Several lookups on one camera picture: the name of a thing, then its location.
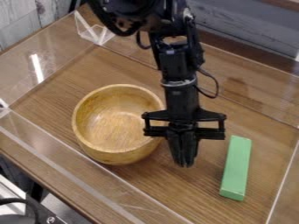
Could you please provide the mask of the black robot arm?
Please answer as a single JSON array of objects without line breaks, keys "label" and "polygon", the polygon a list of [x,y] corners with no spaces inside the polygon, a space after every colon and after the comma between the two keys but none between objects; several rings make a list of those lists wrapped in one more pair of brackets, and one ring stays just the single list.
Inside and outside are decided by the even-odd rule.
[{"label": "black robot arm", "polygon": [[144,134],[164,137],[172,160],[192,166],[198,141],[225,138],[226,116],[201,108],[196,73],[204,63],[194,16],[185,0],[86,0],[103,26],[119,37],[148,33],[161,71],[165,109],[142,113]]}]

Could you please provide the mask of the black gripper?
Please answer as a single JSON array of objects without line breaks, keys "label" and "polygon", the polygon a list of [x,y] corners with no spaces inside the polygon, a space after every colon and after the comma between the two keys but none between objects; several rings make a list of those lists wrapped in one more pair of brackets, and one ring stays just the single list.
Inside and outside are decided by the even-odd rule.
[{"label": "black gripper", "polygon": [[[193,82],[164,83],[162,88],[165,109],[142,113],[144,135],[166,137],[173,162],[180,167],[184,165],[190,167],[197,156],[197,139],[225,139],[224,121],[226,116],[208,111],[200,106],[198,88]],[[186,134],[182,156],[182,143],[178,134],[184,133]]]}]

